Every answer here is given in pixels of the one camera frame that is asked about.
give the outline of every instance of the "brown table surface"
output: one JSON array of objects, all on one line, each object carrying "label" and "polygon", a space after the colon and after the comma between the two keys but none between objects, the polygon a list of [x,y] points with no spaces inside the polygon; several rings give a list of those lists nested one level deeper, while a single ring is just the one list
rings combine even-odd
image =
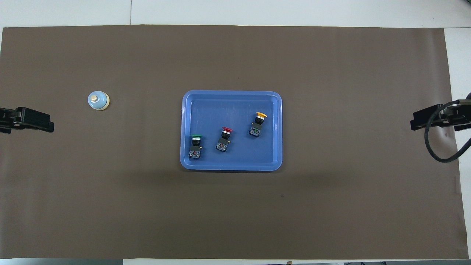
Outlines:
[{"label": "brown table surface", "polygon": [[[278,92],[281,168],[184,169],[193,89]],[[56,128],[0,135],[0,257],[468,258],[458,162],[409,127],[450,99],[442,29],[5,28],[0,106]]]}]

